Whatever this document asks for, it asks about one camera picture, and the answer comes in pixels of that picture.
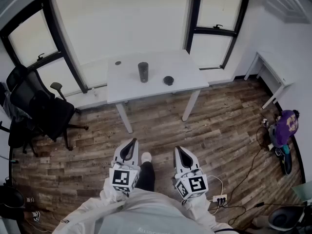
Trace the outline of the person's legs black trousers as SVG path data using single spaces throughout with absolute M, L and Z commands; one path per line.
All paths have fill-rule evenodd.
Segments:
M 155 191 L 155 172 L 151 162 L 146 161 L 140 166 L 139 178 L 136 188 L 154 192 Z

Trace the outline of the person's torso white jacket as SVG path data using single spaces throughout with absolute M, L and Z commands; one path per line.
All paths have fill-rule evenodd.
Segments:
M 125 201 L 105 206 L 90 198 L 67 215 L 53 234 L 238 234 L 226 223 L 201 224 L 166 195 L 134 189 Z

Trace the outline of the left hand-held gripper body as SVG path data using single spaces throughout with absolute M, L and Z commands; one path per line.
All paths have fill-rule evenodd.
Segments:
M 140 167 L 119 161 L 112 161 L 111 166 L 109 169 L 110 185 L 117 192 L 131 193 L 137 184 Z

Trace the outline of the black office chair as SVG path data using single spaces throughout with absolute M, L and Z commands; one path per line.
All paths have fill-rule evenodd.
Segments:
M 6 83 L 11 92 L 11 103 L 27 113 L 51 140 L 56 141 L 59 136 L 63 136 L 65 147 L 69 151 L 73 150 L 73 147 L 69 146 L 67 129 L 89 129 L 88 126 L 70 124 L 74 114 L 80 114 L 81 110 L 65 99 L 60 83 L 53 82 L 50 85 L 59 93 L 60 98 L 50 92 L 36 69 L 18 65 L 11 71 Z

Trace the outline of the white side desk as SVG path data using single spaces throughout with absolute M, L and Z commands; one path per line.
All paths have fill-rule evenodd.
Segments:
M 260 50 L 256 52 L 256 55 L 244 76 L 245 81 L 249 78 L 258 61 L 263 63 L 264 67 L 275 77 L 280 85 L 276 92 L 262 106 L 262 109 L 265 109 L 270 103 L 276 104 L 278 100 L 286 94 L 289 88 L 296 82 L 296 77 L 292 68 L 287 63 L 283 62 L 281 58 L 275 56 L 271 52 Z

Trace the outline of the person's left forearm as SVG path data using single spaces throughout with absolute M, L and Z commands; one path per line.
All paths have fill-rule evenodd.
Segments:
M 116 191 L 110 184 L 110 179 L 106 178 L 104 181 L 103 189 L 100 191 L 100 200 L 107 206 L 117 202 L 125 201 L 129 196 L 127 193 Z

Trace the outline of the white table leg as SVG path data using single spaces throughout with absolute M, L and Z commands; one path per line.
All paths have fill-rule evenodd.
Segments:
M 185 108 L 185 111 L 183 113 L 183 116 L 182 116 L 182 121 L 186 121 L 196 103 L 196 100 L 198 98 L 198 95 L 200 93 L 200 90 L 194 90 L 190 96 L 190 99 L 188 101 L 188 104 Z
M 123 104 L 122 103 L 117 103 L 116 104 L 116 108 L 117 108 L 117 110 L 119 112 L 119 115 L 120 115 L 120 117 L 121 117 L 121 119 L 122 119 L 122 121 L 124 123 L 124 126 L 126 127 L 128 133 L 131 134 L 133 132 L 133 129 L 131 127 L 131 124 L 129 122 L 129 119 L 127 117 L 127 114 L 125 112 Z

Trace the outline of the black tumbler with gold pattern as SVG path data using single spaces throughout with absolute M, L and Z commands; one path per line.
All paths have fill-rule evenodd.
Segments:
M 138 71 L 139 71 L 140 81 L 142 83 L 147 83 L 148 77 L 149 77 L 149 64 L 147 62 L 140 62 L 138 64 Z

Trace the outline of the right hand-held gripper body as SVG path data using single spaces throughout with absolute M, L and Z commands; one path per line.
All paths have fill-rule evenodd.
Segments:
M 201 168 L 175 175 L 175 188 L 183 200 L 199 197 L 208 192 L 207 176 Z

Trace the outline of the black framed window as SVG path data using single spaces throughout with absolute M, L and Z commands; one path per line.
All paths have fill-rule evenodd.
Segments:
M 184 48 L 200 70 L 224 69 L 249 0 L 190 0 Z
M 43 83 L 62 84 L 65 95 L 87 93 L 52 0 L 35 0 L 0 30 L 14 65 L 38 71 Z

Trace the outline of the person's right forearm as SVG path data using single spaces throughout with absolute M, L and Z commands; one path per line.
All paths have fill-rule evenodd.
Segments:
M 199 197 L 184 200 L 181 204 L 186 211 L 187 216 L 189 216 L 192 220 L 201 224 L 215 221 L 215 217 L 208 211 L 210 201 L 207 200 L 205 194 L 202 194 Z

